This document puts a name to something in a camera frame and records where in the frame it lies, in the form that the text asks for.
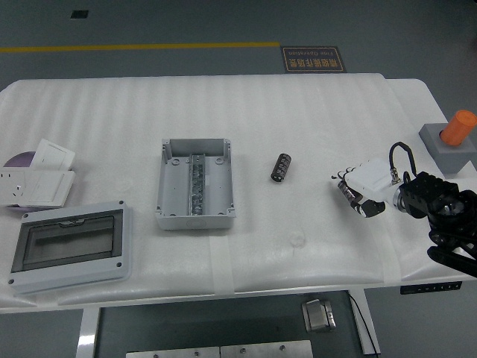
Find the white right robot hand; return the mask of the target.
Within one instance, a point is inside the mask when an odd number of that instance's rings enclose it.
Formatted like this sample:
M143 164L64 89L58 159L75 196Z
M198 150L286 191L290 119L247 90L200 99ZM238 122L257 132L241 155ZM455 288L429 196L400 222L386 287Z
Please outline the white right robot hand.
M399 207L399 185L402 182L398 178L393 183L389 164L382 159L346 168L332 179L338 181L337 187L351 208L365 218L383 213L387 205Z

